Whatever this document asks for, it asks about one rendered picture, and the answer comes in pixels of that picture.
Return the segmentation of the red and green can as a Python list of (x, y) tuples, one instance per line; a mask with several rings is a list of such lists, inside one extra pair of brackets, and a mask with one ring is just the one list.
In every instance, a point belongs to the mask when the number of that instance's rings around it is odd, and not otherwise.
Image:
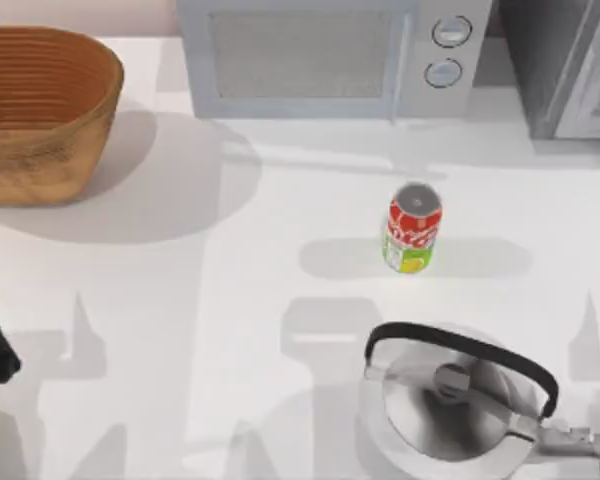
[(441, 199), (428, 184), (409, 182), (401, 187), (391, 200), (383, 232), (387, 265), (403, 274), (424, 270), (432, 257), (442, 213)]

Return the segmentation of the microwave oven door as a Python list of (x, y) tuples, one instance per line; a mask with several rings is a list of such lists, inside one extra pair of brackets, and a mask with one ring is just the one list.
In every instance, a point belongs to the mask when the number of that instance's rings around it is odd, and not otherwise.
[(395, 119), (412, 0), (175, 0), (201, 119)]

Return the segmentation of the pale microwave oven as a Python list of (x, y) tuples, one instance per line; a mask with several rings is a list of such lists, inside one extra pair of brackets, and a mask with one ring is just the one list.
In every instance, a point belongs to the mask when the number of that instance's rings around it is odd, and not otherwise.
[(175, 0), (208, 119), (455, 118), (493, 0)]

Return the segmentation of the round microwave knob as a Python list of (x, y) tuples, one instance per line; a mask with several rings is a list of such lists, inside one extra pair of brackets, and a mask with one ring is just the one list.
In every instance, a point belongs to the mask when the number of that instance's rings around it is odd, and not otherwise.
[(432, 39), (441, 48), (456, 48), (466, 43), (473, 32), (473, 25), (464, 16), (443, 18), (432, 28)]
[(424, 71), (424, 79), (429, 86), (445, 89), (454, 86), (463, 76), (462, 65), (451, 58), (434, 61)]

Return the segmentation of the brown wooden basket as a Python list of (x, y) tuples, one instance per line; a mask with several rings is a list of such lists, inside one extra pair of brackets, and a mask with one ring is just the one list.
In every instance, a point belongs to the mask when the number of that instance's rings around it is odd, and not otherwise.
[(0, 206), (71, 202), (101, 159), (124, 83), (85, 34), (0, 26)]

